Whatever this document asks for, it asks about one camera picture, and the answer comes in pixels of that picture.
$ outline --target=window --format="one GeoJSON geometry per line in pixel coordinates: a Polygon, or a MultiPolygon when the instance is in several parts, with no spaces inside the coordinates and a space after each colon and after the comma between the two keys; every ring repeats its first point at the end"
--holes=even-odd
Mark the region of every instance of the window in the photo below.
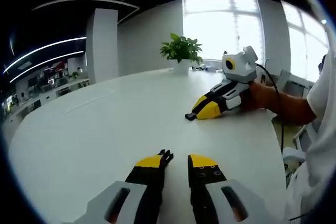
{"type": "Polygon", "coordinates": [[[256,0],[184,0],[183,32],[202,45],[200,56],[222,60],[252,46],[264,62],[264,37],[256,0]]]}
{"type": "Polygon", "coordinates": [[[319,78],[318,65],[329,50],[323,26],[302,10],[282,2],[290,40],[290,71],[309,81],[319,78]]]}

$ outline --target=human hand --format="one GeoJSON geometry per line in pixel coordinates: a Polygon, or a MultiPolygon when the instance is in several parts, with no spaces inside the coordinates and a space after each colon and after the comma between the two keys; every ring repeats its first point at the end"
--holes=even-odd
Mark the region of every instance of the human hand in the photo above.
{"type": "Polygon", "coordinates": [[[265,108],[270,87],[255,81],[249,83],[249,86],[250,88],[240,95],[241,108],[245,111],[265,108]]]}

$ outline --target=ceiling light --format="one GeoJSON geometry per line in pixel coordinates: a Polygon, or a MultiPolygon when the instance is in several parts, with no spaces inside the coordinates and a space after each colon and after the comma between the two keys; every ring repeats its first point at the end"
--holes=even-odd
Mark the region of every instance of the ceiling light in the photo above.
{"type": "Polygon", "coordinates": [[[22,57],[18,58],[16,61],[12,62],[4,71],[2,74],[4,74],[9,68],[11,68],[12,66],[14,66],[15,64],[17,64],[19,61],[21,61],[22,59],[26,58],[27,56],[37,52],[37,51],[40,51],[44,48],[47,48],[47,47],[51,47],[51,46],[54,46],[54,45],[57,45],[57,44],[61,44],[61,43],[65,43],[65,42],[69,42],[69,41],[73,41],[73,40],[80,40],[80,39],[86,39],[86,37],[80,37],[80,38],[75,38],[75,39],[67,39],[67,40],[62,40],[62,41],[59,41],[59,42],[56,42],[56,43],[52,43],[50,45],[46,45],[44,47],[40,47],[38,49],[35,49],[34,51],[31,51],[29,53],[27,53],[26,55],[23,55],[22,57]]]}
{"type": "Polygon", "coordinates": [[[72,53],[67,54],[67,55],[58,56],[58,57],[56,57],[56,58],[52,58],[52,59],[50,59],[50,60],[46,60],[46,61],[44,61],[44,62],[41,62],[41,63],[39,63],[39,64],[37,64],[37,65],[35,65],[35,66],[33,66],[33,67],[27,69],[26,71],[22,72],[22,73],[19,74],[17,77],[14,77],[14,78],[10,81],[10,83],[12,83],[15,79],[19,78],[21,75],[25,74],[26,72],[31,71],[33,68],[36,68],[36,67],[38,67],[38,66],[41,66],[41,65],[44,64],[44,63],[47,63],[47,62],[50,62],[50,61],[52,61],[52,60],[56,60],[56,59],[59,59],[59,58],[62,58],[62,57],[66,57],[66,56],[69,56],[69,55],[80,54],[80,53],[82,53],[82,52],[84,52],[84,51],[72,52],[72,53]]]}

